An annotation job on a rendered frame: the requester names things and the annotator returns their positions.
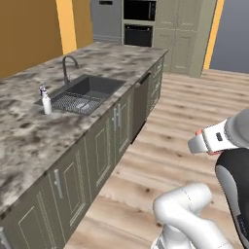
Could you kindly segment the black built-in oven stack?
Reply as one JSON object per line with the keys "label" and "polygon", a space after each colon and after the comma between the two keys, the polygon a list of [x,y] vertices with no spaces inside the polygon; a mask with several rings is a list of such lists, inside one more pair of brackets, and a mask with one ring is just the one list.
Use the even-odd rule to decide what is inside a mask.
{"label": "black built-in oven stack", "polygon": [[157,0],[124,0],[124,44],[151,47]]}

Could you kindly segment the tall olive green cupboards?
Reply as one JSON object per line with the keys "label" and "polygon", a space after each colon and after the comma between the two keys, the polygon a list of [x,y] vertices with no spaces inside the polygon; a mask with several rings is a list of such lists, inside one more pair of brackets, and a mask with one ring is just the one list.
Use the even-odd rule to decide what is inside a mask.
{"label": "tall olive green cupboards", "polygon": [[157,0],[154,47],[167,50],[163,70],[198,78],[217,0]]}

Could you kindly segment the dark grey sink basin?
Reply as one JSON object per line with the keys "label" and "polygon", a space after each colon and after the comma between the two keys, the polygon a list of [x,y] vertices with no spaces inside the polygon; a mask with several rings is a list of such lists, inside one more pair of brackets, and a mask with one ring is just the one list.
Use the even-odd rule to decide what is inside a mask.
{"label": "dark grey sink basin", "polygon": [[71,81],[68,86],[63,86],[59,89],[52,91],[49,94],[49,97],[52,101],[52,99],[60,93],[72,92],[81,95],[89,95],[101,98],[101,105],[111,95],[113,95],[124,83],[125,81],[122,80],[115,80],[91,75],[82,75]]}

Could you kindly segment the white spray bottle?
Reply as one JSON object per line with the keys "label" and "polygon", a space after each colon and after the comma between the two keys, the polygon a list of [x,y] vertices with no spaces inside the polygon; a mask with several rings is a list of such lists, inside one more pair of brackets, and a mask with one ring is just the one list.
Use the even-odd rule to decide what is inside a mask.
{"label": "white spray bottle", "polygon": [[43,107],[44,107],[44,113],[46,115],[49,115],[53,112],[52,110],[52,103],[51,103],[51,99],[48,95],[48,91],[46,89],[45,86],[40,86],[39,87],[41,96],[42,96],[42,103],[43,103]]}

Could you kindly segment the dark grey curved tap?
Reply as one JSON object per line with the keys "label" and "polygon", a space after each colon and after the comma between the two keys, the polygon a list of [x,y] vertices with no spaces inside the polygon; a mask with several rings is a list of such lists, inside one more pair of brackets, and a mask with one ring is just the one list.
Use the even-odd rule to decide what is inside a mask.
{"label": "dark grey curved tap", "polygon": [[80,68],[77,59],[76,59],[73,55],[66,55],[66,56],[62,59],[62,70],[63,70],[64,84],[65,84],[66,86],[68,86],[69,83],[70,83],[70,80],[69,80],[68,75],[67,75],[67,68],[66,68],[66,59],[67,59],[67,58],[70,58],[70,59],[74,62],[74,65],[75,65],[75,67],[76,67],[77,69]]}

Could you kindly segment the grey fridge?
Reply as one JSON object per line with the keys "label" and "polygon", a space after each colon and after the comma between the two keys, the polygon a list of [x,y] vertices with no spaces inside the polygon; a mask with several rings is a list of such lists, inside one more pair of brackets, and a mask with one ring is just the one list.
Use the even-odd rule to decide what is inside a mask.
{"label": "grey fridge", "polygon": [[122,0],[90,0],[94,41],[122,41]]}

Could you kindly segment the dark mesh sink rack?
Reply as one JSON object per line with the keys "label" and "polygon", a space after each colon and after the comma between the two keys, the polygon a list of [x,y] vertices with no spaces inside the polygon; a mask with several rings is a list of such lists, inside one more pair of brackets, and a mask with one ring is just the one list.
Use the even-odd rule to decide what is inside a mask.
{"label": "dark mesh sink rack", "polygon": [[89,115],[100,105],[101,101],[102,99],[98,97],[63,92],[52,99],[52,106],[62,111]]}

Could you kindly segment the olive green cupboard door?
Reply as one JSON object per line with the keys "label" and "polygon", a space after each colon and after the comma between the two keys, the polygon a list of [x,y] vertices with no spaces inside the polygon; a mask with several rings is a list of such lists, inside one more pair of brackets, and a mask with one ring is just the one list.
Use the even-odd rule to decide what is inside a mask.
{"label": "olive green cupboard door", "polygon": [[113,110],[105,112],[86,136],[90,198],[95,200],[113,169]]}
{"label": "olive green cupboard door", "polygon": [[49,176],[27,190],[1,227],[12,249],[63,249]]}
{"label": "olive green cupboard door", "polygon": [[[58,169],[63,199],[54,184],[53,171]],[[62,235],[68,241],[82,221],[90,205],[89,175],[86,142],[79,139],[53,165],[49,171],[50,183]]]}
{"label": "olive green cupboard door", "polygon": [[122,125],[118,126],[117,104],[117,131],[116,131],[116,162],[119,162],[130,144],[130,135],[133,117],[133,94],[134,90],[128,90],[119,100],[122,109]]}

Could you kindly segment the olive green drawer stack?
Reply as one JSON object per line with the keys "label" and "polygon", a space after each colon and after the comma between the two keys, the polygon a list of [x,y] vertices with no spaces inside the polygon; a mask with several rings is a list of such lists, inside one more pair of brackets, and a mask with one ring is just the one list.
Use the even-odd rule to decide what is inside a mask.
{"label": "olive green drawer stack", "polygon": [[162,56],[150,69],[146,116],[150,115],[160,98],[163,62],[164,57]]}

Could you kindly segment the dark grey dishwasher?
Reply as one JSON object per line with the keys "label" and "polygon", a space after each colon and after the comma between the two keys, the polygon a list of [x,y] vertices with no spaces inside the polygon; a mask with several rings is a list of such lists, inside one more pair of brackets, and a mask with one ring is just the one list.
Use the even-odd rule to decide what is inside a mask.
{"label": "dark grey dishwasher", "polygon": [[133,97],[133,125],[131,141],[134,141],[146,120],[149,78],[139,86],[135,84]]}

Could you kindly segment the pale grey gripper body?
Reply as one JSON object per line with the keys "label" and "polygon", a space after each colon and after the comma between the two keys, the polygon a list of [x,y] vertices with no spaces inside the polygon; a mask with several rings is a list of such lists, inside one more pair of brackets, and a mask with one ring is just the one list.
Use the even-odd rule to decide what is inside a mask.
{"label": "pale grey gripper body", "polygon": [[209,144],[203,132],[196,134],[188,141],[188,147],[192,154],[207,153]]}

